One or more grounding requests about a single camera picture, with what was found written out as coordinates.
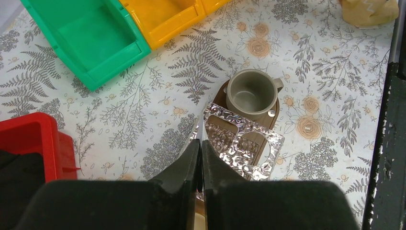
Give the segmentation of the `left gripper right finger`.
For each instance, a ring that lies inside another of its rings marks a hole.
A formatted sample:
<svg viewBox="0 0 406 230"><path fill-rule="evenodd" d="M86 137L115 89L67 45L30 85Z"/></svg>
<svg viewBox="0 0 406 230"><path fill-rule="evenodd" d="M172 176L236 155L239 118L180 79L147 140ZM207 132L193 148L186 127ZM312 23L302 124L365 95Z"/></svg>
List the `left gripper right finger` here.
<svg viewBox="0 0 406 230"><path fill-rule="evenodd" d="M248 181L202 142L210 230L356 230L341 189L327 181Z"/></svg>

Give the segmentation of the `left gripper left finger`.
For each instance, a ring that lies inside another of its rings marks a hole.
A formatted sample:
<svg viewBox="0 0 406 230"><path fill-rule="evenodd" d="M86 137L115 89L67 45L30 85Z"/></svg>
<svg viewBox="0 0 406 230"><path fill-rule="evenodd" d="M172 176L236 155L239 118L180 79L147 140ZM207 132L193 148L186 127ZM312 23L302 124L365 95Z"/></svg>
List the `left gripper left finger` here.
<svg viewBox="0 0 406 230"><path fill-rule="evenodd" d="M34 195L19 230L192 230L201 143L148 181L56 180Z"/></svg>

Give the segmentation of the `grey metal cup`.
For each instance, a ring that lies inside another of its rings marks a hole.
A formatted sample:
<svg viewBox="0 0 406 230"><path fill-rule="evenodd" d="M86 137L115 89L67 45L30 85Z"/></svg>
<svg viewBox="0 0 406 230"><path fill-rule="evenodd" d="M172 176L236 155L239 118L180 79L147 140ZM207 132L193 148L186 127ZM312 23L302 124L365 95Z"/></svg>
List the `grey metal cup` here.
<svg viewBox="0 0 406 230"><path fill-rule="evenodd" d="M263 71L241 70L231 77L226 87L227 109L253 121L260 119L276 104L283 88L281 79L274 79Z"/></svg>

